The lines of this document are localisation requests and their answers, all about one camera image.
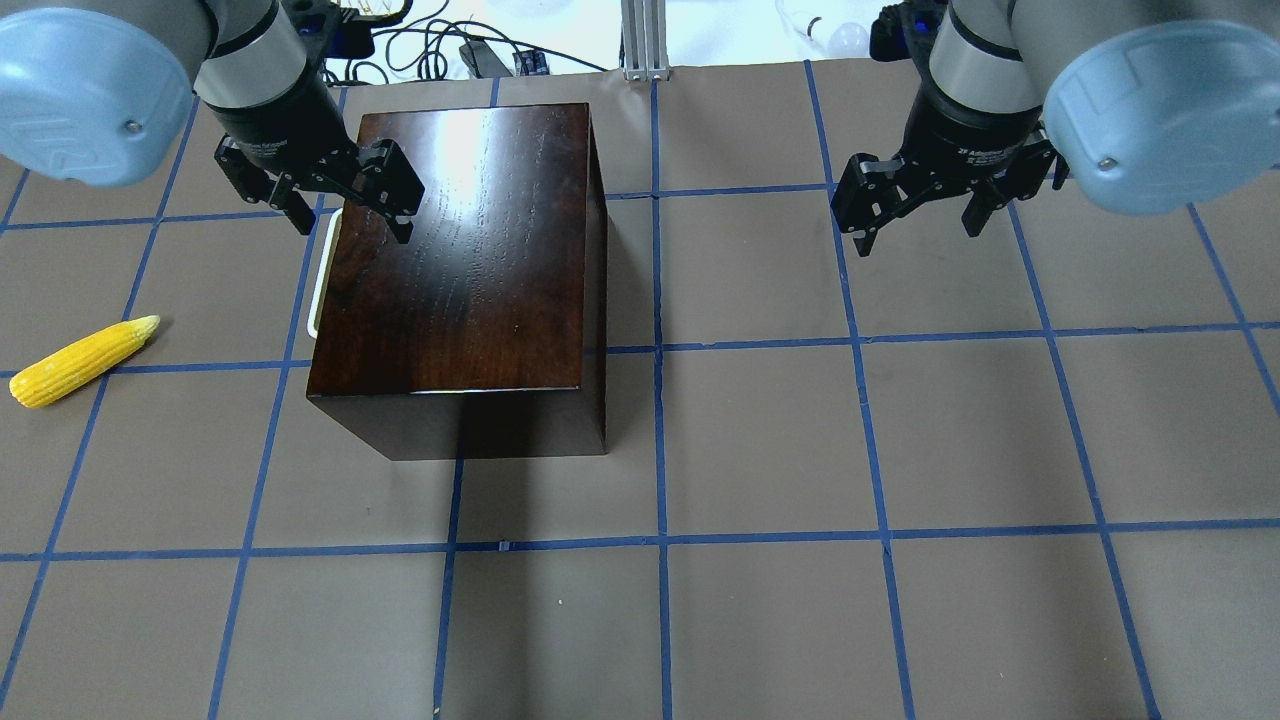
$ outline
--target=dark brown wooden box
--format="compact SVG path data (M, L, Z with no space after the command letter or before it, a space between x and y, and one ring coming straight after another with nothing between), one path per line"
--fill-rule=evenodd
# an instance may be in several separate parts
M608 219L588 106L365 115L426 192L347 202L307 397L392 460L604 452Z

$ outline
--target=corn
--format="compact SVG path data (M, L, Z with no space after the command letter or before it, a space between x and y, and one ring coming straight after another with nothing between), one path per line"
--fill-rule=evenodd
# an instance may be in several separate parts
M137 352L157 325L160 316L147 315L97 331L14 375L9 392L27 407L44 407Z

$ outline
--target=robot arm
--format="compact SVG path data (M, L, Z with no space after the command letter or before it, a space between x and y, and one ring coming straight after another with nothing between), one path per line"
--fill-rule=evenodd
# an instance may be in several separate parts
M859 255L924 202L970 195L970 236L1057 161L1097 205L1166 213L1280 159L1280 8L1271 0L910 0L872 56L910 58L902 149L850 159L832 199Z
M401 242L412 232L421 181L394 141L351 141L320 79L324 49L278 0L6 0L0 49L0 151L36 172L96 186L150 176L195 87L246 201L305 233L315 217L298 190L334 192Z

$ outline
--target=box top surface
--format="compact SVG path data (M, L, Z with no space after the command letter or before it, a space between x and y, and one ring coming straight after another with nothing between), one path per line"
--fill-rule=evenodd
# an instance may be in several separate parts
M422 205L401 245L346 204L307 393L580 386L590 135L582 104L365 115Z

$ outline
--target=light blue joint cover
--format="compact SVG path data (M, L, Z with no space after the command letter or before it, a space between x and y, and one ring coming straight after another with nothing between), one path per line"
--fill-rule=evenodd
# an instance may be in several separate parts
M191 81L159 40L69 8L0 18L0 152L95 186L160 165L191 108Z
M1211 200L1280 160L1280 42L1219 20L1130 31L1062 70L1044 127L1107 210Z

